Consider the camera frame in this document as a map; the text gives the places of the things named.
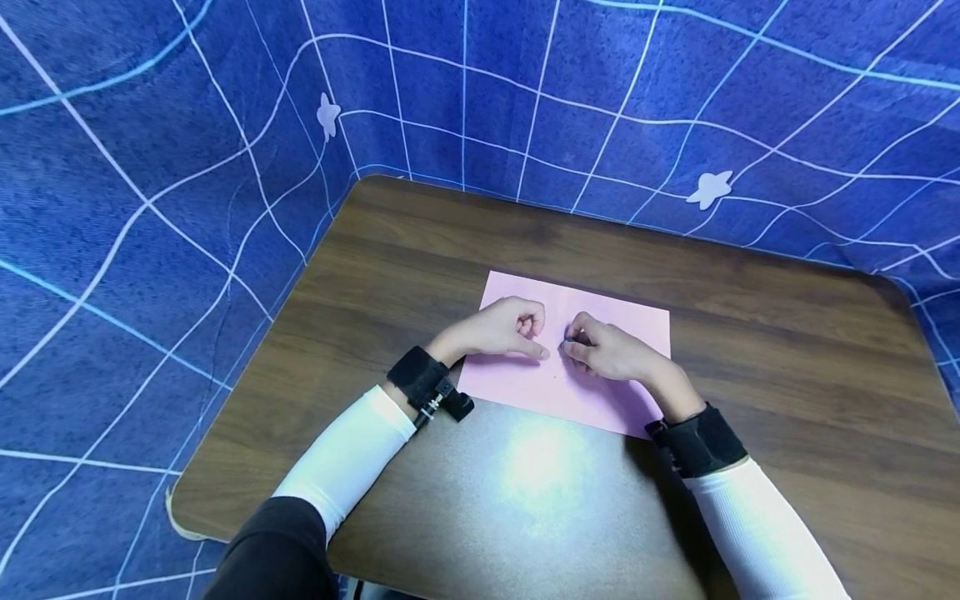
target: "wood grain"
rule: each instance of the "wood grain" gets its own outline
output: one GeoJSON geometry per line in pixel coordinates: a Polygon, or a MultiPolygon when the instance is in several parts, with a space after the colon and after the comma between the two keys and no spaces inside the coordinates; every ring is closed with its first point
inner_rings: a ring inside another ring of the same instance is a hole
{"type": "MultiPolygon", "coordinates": [[[[229,539],[404,351],[476,310],[491,269],[671,311],[675,360],[853,597],[960,589],[960,427],[892,284],[385,178],[353,189],[214,421],[179,525],[229,539]]],[[[649,443],[483,401],[397,455],[330,559],[426,598],[730,595],[649,443]]]]}

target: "blue cloth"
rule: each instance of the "blue cloth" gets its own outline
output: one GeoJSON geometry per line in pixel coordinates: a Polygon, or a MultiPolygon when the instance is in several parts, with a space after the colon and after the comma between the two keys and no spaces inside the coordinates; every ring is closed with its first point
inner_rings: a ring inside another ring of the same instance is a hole
{"type": "Polygon", "coordinates": [[[198,593],[165,494],[371,174],[890,277],[960,399],[957,0],[178,1],[0,4],[0,597],[198,593]]]}

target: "star shape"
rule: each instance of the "star shape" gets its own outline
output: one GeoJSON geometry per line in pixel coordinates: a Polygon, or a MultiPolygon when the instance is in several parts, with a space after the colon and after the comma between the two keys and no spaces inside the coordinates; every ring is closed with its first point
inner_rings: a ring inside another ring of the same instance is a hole
{"type": "Polygon", "coordinates": [[[340,114],[340,107],[330,104],[330,99],[326,97],[326,92],[320,95],[320,107],[317,108],[317,120],[324,128],[324,143],[330,141],[331,137],[337,136],[337,115],[340,114]]]}
{"type": "Polygon", "coordinates": [[[704,173],[697,181],[697,191],[690,194],[686,201],[691,204],[700,203],[700,209],[707,210],[717,198],[730,193],[731,187],[727,181],[731,175],[733,171],[724,171],[717,175],[704,173]]]}

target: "white arm sleeve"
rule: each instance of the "white arm sleeve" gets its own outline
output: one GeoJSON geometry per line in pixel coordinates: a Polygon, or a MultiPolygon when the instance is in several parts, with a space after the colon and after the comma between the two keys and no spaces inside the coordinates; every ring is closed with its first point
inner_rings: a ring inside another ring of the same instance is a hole
{"type": "Polygon", "coordinates": [[[804,522],[753,459],[684,483],[744,600],[850,597],[804,522]]]}
{"type": "Polygon", "coordinates": [[[416,428],[380,386],[373,386],[327,427],[274,492],[312,504],[326,542],[416,428]]]}

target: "left hand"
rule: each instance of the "left hand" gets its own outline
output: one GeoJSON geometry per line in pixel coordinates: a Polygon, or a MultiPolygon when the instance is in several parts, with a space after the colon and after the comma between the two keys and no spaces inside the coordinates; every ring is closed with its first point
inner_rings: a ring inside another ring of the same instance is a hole
{"type": "Polygon", "coordinates": [[[545,323],[543,304],[517,296],[501,298],[445,329],[426,351],[448,367],[467,354],[519,352],[544,360],[550,351],[532,338],[543,332],[545,323]]]}

